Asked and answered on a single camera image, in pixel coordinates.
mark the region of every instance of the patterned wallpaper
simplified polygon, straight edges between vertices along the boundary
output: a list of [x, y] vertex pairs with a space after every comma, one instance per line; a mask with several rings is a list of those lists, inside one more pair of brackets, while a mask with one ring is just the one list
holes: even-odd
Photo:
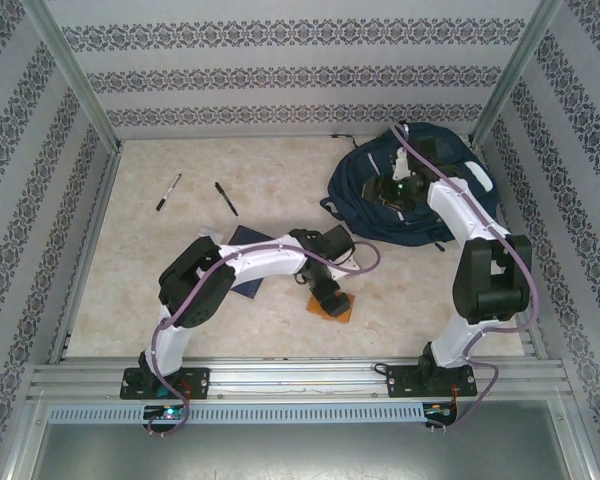
[[482, 148], [600, 464], [600, 0], [563, 4]]
[[470, 133], [538, 0], [48, 4], [129, 139]]
[[0, 0], [0, 469], [49, 357], [109, 152], [17, 0]]

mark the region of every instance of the metal rail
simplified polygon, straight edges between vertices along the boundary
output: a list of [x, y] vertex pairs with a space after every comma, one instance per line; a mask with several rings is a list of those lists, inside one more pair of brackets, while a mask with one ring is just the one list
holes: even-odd
[[[533, 357], [488, 360], [500, 369], [500, 379], [487, 401], [573, 398], [560, 360], [537, 360]], [[373, 371], [376, 363], [415, 365], [417, 359], [192, 359], [184, 366], [211, 369], [208, 399], [195, 403], [391, 403], [446, 399], [390, 399], [384, 377]], [[27, 402], [48, 405], [155, 403], [119, 398], [122, 373], [125, 368], [133, 366], [135, 360], [131, 358], [68, 359], [59, 365], [37, 366]], [[478, 368], [474, 373], [478, 390], [482, 391], [493, 372], [488, 368]]]

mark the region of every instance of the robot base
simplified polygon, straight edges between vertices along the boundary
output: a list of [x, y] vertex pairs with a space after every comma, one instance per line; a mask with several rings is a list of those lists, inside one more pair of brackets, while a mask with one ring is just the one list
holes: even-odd
[[418, 365], [387, 365], [382, 373], [387, 379], [390, 398], [475, 397], [478, 394], [473, 369], [469, 365], [443, 368], [436, 364], [431, 342], [418, 358]]
[[[140, 365], [148, 370], [144, 352], [140, 355]], [[122, 400], [169, 400], [176, 399], [160, 381], [146, 370], [140, 368], [127, 368], [122, 377], [120, 398]], [[169, 385], [190, 400], [206, 400], [209, 392], [208, 368], [181, 368], [177, 372], [165, 377]]]

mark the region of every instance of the gray mesh grate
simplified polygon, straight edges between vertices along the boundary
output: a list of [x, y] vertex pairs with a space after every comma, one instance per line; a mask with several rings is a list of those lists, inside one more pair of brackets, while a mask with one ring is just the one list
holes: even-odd
[[[142, 421], [141, 405], [54, 406], [52, 424], [137, 424]], [[421, 403], [403, 402], [317, 404], [317, 405], [192, 405], [189, 423], [198, 424], [284, 424], [284, 423], [388, 423], [423, 422]], [[156, 423], [174, 421], [156, 420]]]

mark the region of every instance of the backpack strap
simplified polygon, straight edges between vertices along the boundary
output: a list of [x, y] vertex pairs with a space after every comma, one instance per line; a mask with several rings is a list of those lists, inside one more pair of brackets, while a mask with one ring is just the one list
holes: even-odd
[[324, 208], [327, 212], [329, 212], [331, 215], [333, 215], [333, 218], [335, 218], [339, 222], [344, 221], [344, 218], [342, 218], [342, 215], [340, 215], [338, 213], [338, 211], [335, 209], [335, 204], [333, 203], [333, 200], [331, 200], [331, 197], [325, 197], [322, 200], [320, 200], [320, 206], [322, 208]]

